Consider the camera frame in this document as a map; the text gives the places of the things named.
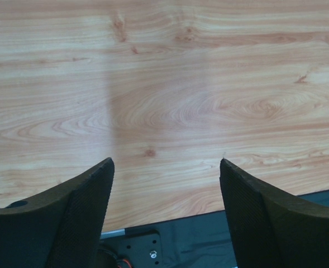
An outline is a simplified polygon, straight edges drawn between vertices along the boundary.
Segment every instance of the screw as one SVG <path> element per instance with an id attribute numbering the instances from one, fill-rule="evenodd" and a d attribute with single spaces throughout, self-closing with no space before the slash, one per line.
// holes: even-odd
<path id="1" fill-rule="evenodd" d="M 152 258 L 152 259 L 157 258 L 157 252 L 156 252 L 155 250 L 152 250 L 152 251 L 149 253 L 149 255 L 151 255 L 151 258 Z"/>

